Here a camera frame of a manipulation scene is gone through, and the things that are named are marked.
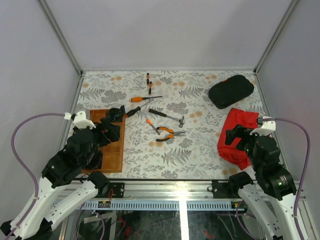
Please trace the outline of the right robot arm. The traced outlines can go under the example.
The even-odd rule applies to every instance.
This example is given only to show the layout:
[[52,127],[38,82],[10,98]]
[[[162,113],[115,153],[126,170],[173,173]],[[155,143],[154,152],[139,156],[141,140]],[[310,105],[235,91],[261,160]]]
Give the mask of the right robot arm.
[[255,129],[238,124],[226,131],[225,144],[240,139],[236,149],[246,154],[256,179],[242,171],[229,178],[227,189],[251,209],[266,239],[306,240],[308,234],[300,225],[296,205],[300,196],[292,175],[280,164],[281,151],[270,136],[275,130],[275,121],[268,119]]

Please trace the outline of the black plastic tool case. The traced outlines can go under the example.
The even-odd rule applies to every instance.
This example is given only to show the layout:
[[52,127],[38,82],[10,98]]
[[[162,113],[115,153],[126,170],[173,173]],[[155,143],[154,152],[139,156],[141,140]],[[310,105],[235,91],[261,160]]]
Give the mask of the black plastic tool case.
[[218,109],[225,109],[250,96],[254,88],[245,76],[237,74],[211,87],[208,97]]

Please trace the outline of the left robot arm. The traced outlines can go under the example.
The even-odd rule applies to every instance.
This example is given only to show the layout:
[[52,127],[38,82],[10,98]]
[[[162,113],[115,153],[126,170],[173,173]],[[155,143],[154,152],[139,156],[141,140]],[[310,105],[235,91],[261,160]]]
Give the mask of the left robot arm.
[[66,145],[58,151],[34,179],[35,192],[23,210],[12,220],[1,224],[6,239],[47,240],[61,222],[82,204],[111,191],[109,179],[100,171],[89,174],[82,185],[60,202],[57,197],[87,166],[99,148],[120,139],[121,128],[101,118],[99,123],[77,127]]

